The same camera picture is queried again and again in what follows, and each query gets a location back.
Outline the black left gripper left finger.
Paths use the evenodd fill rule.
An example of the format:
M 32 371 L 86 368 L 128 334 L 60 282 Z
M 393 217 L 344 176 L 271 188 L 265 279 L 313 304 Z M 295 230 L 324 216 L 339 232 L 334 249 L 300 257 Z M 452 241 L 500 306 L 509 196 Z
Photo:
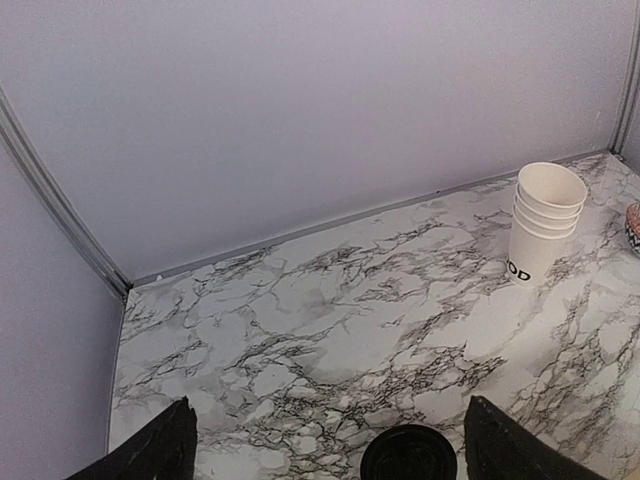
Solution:
M 183 397 L 121 446 L 68 480 L 193 479 L 196 449 L 197 416 Z

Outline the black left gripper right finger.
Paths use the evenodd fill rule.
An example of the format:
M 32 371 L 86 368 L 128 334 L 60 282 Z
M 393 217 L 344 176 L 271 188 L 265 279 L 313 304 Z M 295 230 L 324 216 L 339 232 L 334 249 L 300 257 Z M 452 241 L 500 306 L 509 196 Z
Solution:
M 483 396 L 473 396 L 464 417 L 470 479 L 599 479 L 560 454 Z

